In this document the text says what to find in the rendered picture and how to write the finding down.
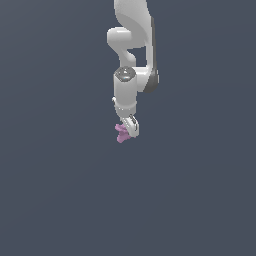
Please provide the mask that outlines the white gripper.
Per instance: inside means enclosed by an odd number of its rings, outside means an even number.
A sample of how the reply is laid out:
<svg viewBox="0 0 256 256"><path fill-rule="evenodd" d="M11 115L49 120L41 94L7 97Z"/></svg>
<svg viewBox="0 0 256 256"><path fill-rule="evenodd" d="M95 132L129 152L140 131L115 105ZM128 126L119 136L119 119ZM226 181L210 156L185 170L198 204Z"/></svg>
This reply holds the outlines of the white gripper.
<svg viewBox="0 0 256 256"><path fill-rule="evenodd" d="M125 118L121 117L120 120L131 137L137 137L139 135L139 123L132 114Z"/></svg>

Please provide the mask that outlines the small pink object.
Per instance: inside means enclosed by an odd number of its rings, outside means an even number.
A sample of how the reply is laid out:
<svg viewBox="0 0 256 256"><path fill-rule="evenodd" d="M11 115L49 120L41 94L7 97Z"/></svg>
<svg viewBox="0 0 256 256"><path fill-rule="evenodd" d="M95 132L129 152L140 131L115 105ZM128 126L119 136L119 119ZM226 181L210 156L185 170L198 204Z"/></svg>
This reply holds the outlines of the small pink object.
<svg viewBox="0 0 256 256"><path fill-rule="evenodd" d="M119 143L123 143L125 140L128 140L131 138L131 136L129 135L126 127L124 124L120 125L120 124L116 124L115 125L115 130L119 132L118 136L117 136L117 141Z"/></svg>

